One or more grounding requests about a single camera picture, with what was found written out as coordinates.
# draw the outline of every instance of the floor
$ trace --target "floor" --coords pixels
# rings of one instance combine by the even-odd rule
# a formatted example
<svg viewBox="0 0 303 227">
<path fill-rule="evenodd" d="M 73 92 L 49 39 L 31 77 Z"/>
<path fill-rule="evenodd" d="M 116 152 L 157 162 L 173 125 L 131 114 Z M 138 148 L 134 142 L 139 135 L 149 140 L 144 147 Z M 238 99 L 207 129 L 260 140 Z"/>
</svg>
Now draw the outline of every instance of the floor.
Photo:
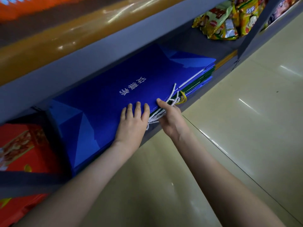
<svg viewBox="0 0 303 227">
<path fill-rule="evenodd" d="M 206 149 L 291 227 L 303 226 L 302 18 L 183 113 Z M 101 224 L 221 226 L 163 131 L 117 172 L 82 226 Z"/>
</svg>

